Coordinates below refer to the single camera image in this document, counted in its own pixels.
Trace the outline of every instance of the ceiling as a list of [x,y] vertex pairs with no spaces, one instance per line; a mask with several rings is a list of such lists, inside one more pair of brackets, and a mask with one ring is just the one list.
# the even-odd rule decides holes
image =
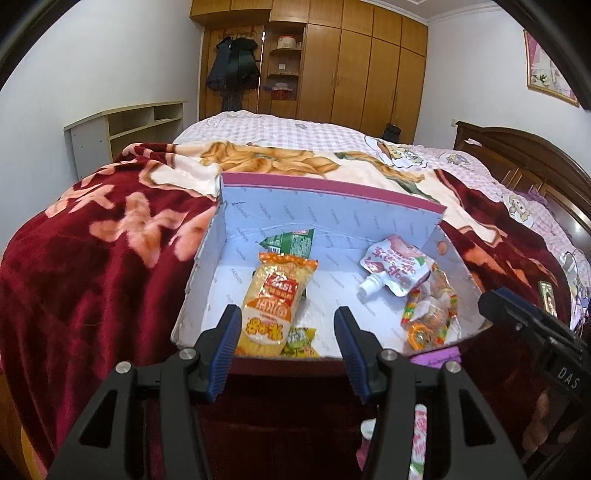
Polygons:
[[491,0],[365,0],[370,4],[391,8],[409,17],[428,23],[439,16],[480,7],[494,6]]

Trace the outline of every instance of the wooden wardrobe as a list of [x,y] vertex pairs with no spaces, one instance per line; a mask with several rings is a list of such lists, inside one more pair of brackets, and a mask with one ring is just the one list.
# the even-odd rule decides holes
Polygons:
[[[216,45],[225,34],[244,31],[264,50],[261,87],[245,95],[243,107],[257,113],[330,122],[380,137],[388,123],[401,129],[400,143],[414,140],[423,95],[427,26],[361,0],[194,0],[191,18],[206,26],[200,118],[219,113],[219,95],[205,78]],[[237,25],[242,29],[232,28]],[[303,39],[298,81],[291,100],[271,101],[269,50],[278,32]]]

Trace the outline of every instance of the green snack bag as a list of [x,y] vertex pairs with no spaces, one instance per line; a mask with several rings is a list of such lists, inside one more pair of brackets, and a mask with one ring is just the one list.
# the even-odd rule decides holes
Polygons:
[[310,258],[314,229],[282,233],[265,238],[259,245],[275,254],[297,255]]
[[292,356],[295,358],[316,358],[319,357],[314,347],[312,347],[312,340],[316,335],[315,328],[294,327],[290,330],[287,336],[287,343],[281,352],[282,355]]

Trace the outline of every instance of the cardboard box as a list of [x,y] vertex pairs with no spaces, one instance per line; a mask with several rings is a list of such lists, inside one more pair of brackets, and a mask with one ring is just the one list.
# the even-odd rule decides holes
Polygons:
[[226,305],[242,305],[263,251],[259,242],[311,228],[315,231],[310,258],[318,260],[319,267],[295,322],[317,329],[313,346],[321,356],[340,358],[333,330],[333,315],[340,306],[348,306],[359,326],[376,334],[383,347],[414,353],[405,347],[406,333],[400,326],[406,299],[387,288],[367,301],[357,295],[358,285],[369,274],[359,260],[372,244],[394,233],[434,258],[458,293],[461,328],[450,329],[446,343],[482,329],[480,291],[438,227],[444,206],[357,184],[254,173],[223,174],[221,195],[171,335],[179,348],[193,346],[202,331],[216,326]]

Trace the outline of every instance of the white wall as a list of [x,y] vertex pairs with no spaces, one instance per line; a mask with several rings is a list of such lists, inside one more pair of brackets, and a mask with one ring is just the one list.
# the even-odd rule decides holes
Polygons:
[[188,100],[197,119],[202,28],[190,0],[82,0],[0,91],[0,255],[14,232],[76,181],[64,126],[139,103]]
[[591,113],[527,88],[523,28],[503,10],[429,25],[416,144],[451,148],[452,119],[544,137],[591,173]]

